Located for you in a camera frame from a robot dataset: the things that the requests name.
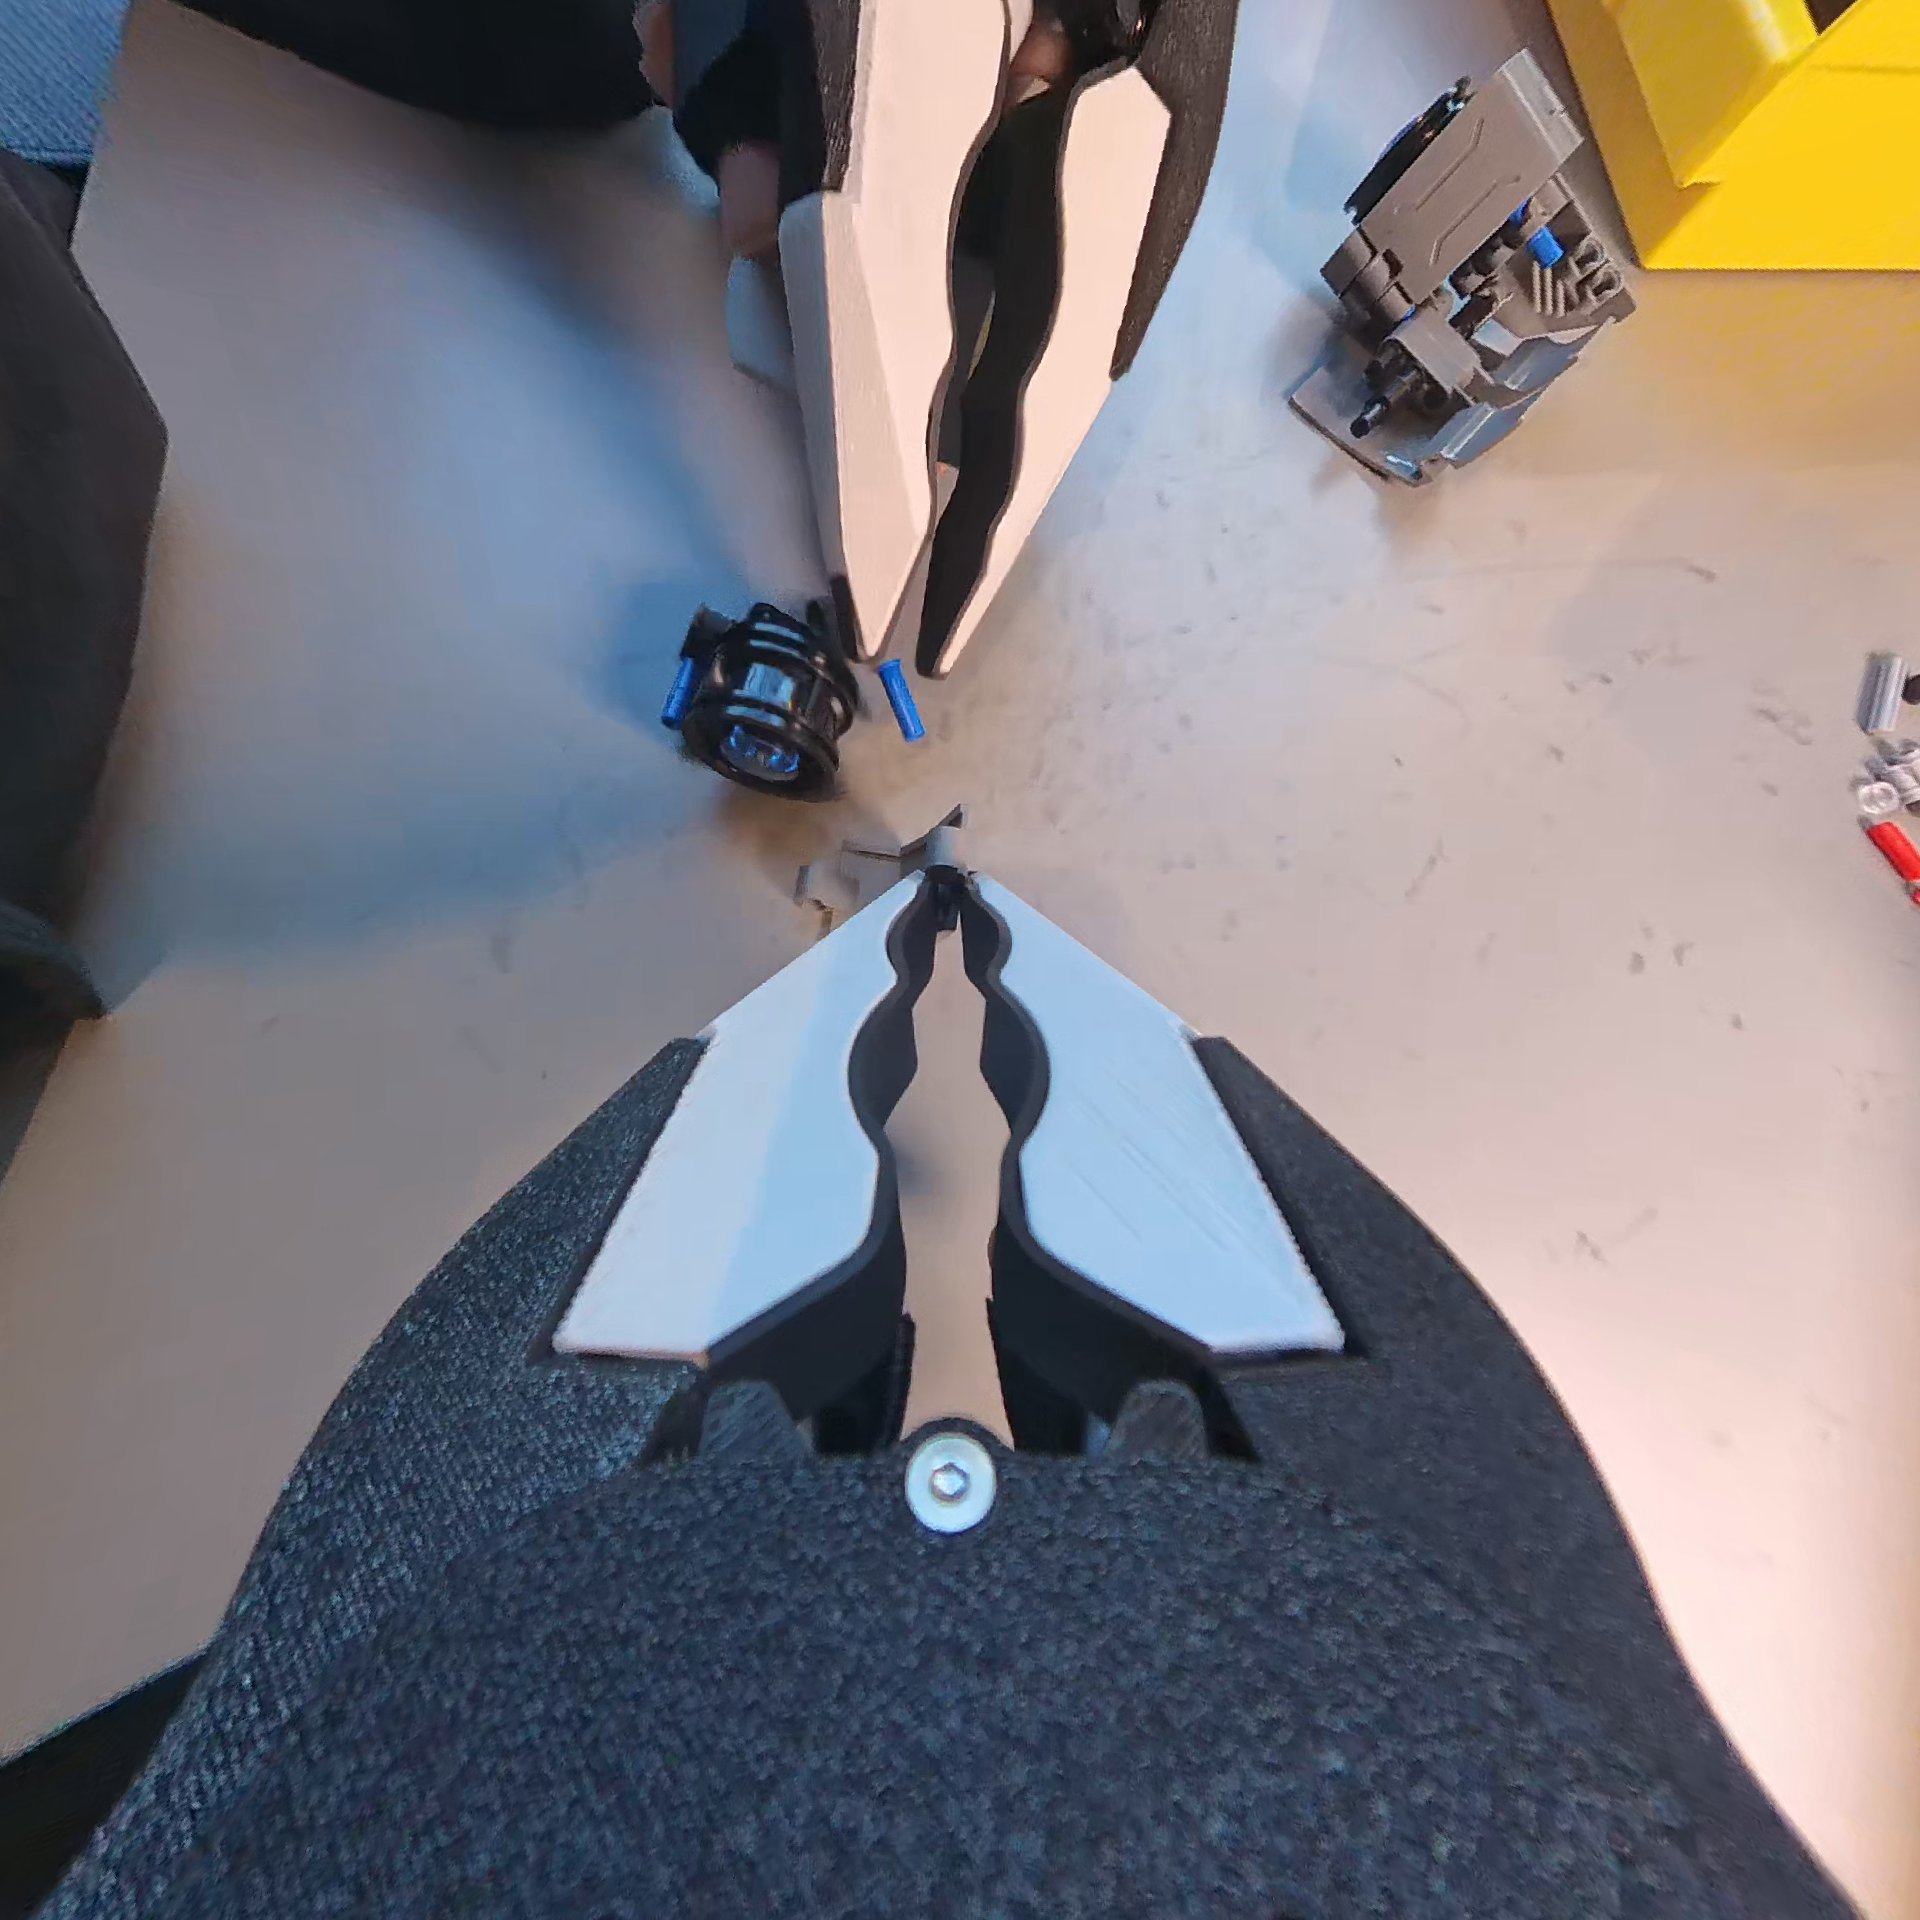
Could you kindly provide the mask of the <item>person's left hand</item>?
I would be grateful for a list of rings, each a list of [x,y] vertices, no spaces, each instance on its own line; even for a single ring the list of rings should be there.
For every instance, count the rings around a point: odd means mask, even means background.
[[[642,80],[716,182],[724,248],[733,259],[771,250],[781,224],[777,76],[747,29],[747,6],[636,4],[634,27]]]

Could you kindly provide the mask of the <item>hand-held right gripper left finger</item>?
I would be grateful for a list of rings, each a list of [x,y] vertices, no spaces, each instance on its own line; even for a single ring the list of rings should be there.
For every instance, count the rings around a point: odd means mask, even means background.
[[[762,1380],[827,1453],[900,1437],[898,1158],[939,883],[907,876],[721,1011],[553,1327],[564,1358]]]

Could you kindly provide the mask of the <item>pile of small brick parts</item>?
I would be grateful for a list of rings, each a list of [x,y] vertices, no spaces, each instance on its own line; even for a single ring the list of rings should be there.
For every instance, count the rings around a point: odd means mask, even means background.
[[[1850,780],[1850,803],[1864,838],[1915,905],[1915,668],[1904,655],[1864,655],[1853,726],[1864,758]]]

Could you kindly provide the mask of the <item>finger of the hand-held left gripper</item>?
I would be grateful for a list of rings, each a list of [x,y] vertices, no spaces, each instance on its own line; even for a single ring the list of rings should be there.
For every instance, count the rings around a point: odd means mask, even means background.
[[[878,659],[935,522],[953,224],[1001,101],[1001,4],[798,4],[781,276],[845,648]]]
[[[1169,120],[1141,70],[1118,61],[1001,128],[1009,202],[958,482],[935,525],[925,674],[953,671],[1108,400]]]

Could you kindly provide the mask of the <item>yellow plastic storage bin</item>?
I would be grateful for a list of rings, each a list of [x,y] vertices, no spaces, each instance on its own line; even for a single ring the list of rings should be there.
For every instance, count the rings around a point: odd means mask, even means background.
[[[1915,270],[1915,4],[1549,4],[1650,270]]]

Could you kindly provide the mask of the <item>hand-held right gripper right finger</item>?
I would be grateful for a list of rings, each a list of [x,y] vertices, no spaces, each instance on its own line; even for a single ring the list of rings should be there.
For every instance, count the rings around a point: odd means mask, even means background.
[[[997,878],[963,882],[960,931],[1009,1125],[985,1310],[1015,1450],[1094,1453],[1167,1380],[1202,1447],[1246,1453],[1227,1378],[1349,1333],[1202,1035]]]

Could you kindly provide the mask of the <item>black round toy lens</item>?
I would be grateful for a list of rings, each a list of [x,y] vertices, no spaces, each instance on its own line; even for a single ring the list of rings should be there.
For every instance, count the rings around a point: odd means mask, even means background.
[[[804,613],[755,604],[740,618],[702,604],[688,625],[705,642],[705,668],[672,730],[681,751],[757,793],[835,801],[858,686],[831,604],[811,597]]]

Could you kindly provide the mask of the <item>grey curved brick panel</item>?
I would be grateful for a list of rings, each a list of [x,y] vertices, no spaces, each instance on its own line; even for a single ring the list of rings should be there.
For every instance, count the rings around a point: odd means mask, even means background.
[[[794,905],[813,911],[824,931],[831,931],[900,882],[947,868],[963,876],[965,814],[965,803],[953,803],[927,832],[898,845],[843,838],[835,853],[799,864]]]

